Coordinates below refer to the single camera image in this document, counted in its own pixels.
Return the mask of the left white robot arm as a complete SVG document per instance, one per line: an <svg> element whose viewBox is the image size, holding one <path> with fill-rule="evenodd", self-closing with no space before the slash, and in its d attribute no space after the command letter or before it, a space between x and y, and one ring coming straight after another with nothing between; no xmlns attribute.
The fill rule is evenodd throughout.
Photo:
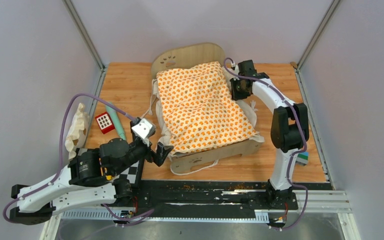
<svg viewBox="0 0 384 240"><path fill-rule="evenodd" d="M38 225L65 211L92 205L129 206L134 199L130 180L122 173L136 163L148 161L161 166L172 145L159 142L152 150L149 138L155 125L145 118L130 122L132 142L113 138L98 148L88 148L75 156L60 172L35 184L15 184L11 197L16 207L6 220L22 225Z"/></svg>

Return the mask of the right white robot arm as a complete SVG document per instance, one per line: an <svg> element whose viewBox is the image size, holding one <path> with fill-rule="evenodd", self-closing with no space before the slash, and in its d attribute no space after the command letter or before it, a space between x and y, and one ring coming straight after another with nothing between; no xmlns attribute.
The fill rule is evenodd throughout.
<svg viewBox="0 0 384 240"><path fill-rule="evenodd" d="M278 209L292 197L292 174L298 155L306 152L309 140L308 108L283 94L264 72L255 69L252 60L235 63L227 57L225 70L230 79L233 100L243 100L251 95L258 97L272 113L271 142L276 149L274 169L266 187L265 201Z"/></svg>

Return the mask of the yellow duck print blanket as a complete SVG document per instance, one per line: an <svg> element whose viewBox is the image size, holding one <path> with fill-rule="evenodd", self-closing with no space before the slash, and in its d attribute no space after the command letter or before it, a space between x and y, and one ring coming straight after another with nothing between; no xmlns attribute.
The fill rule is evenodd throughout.
<svg viewBox="0 0 384 240"><path fill-rule="evenodd" d="M258 133L232 99L218 61L156 74L163 121L176 154L238 143Z"/></svg>

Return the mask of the wooden pet bed frame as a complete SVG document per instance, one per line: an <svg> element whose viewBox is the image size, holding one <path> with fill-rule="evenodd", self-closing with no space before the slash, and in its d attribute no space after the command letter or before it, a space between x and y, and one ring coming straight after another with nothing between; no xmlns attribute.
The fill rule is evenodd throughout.
<svg viewBox="0 0 384 240"><path fill-rule="evenodd" d="M264 138L252 105L233 100L224 50L211 42L173 48L151 65L152 94L160 141L173 146L170 170L184 176L220 159L250 155Z"/></svg>

